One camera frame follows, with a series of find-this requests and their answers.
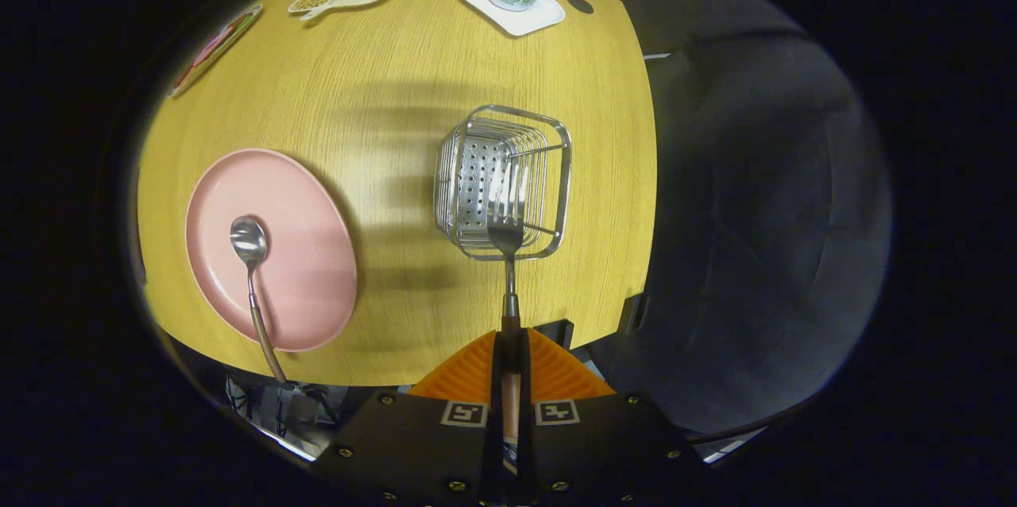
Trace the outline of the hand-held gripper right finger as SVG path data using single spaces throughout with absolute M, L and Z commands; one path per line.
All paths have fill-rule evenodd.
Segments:
M 679 506 L 701 492 L 701 457 L 649 395 L 615 391 L 532 329 L 520 387 L 520 505 Z

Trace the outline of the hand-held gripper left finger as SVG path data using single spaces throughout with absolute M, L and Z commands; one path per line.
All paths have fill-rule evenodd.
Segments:
M 479 506 L 497 499 L 501 337 L 455 352 L 407 392 L 377 389 L 316 461 L 346 506 Z

